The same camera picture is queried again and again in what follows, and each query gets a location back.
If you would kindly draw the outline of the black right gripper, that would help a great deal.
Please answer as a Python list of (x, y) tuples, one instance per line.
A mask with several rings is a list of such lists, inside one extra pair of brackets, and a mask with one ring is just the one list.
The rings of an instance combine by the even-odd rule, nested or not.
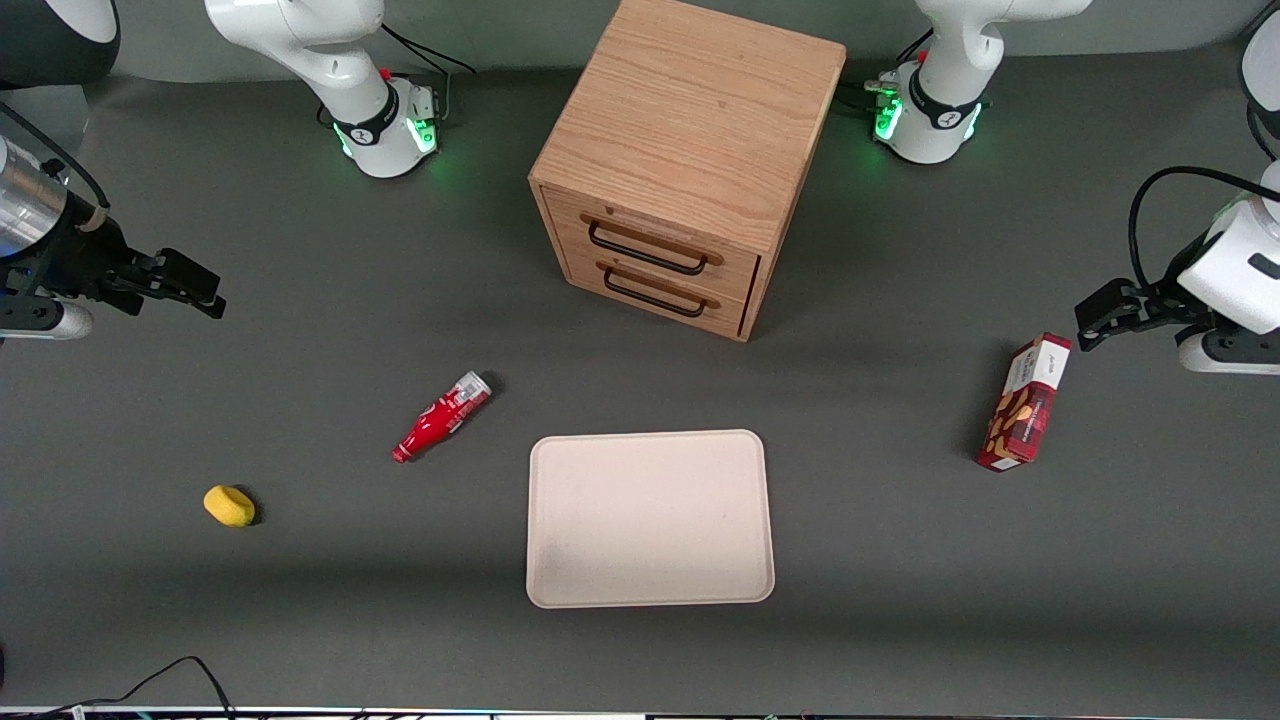
[(218, 296), (219, 284), (218, 274), (174, 249), (154, 258), (131, 249), (114, 220), (91, 232), (59, 220), (35, 245), (3, 258), (4, 300), (44, 291), (106, 304), (132, 316), (140, 315), (146, 299), (165, 299), (168, 292), (193, 301), (211, 319), (223, 319), (227, 300)]

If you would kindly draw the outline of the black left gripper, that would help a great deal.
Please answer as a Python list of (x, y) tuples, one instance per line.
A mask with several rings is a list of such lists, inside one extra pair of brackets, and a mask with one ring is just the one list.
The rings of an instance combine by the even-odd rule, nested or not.
[(1213, 310), (1178, 282), (1207, 247), (1208, 236), (1199, 234), (1172, 256), (1164, 277), (1152, 283), (1142, 266), (1137, 237), (1130, 236), (1128, 250), (1137, 284), (1129, 279), (1111, 279), (1075, 305), (1079, 350), (1091, 352), (1103, 342), (1101, 334), (1125, 324), (1130, 332), (1166, 325), (1189, 327), (1185, 333), (1213, 329)]

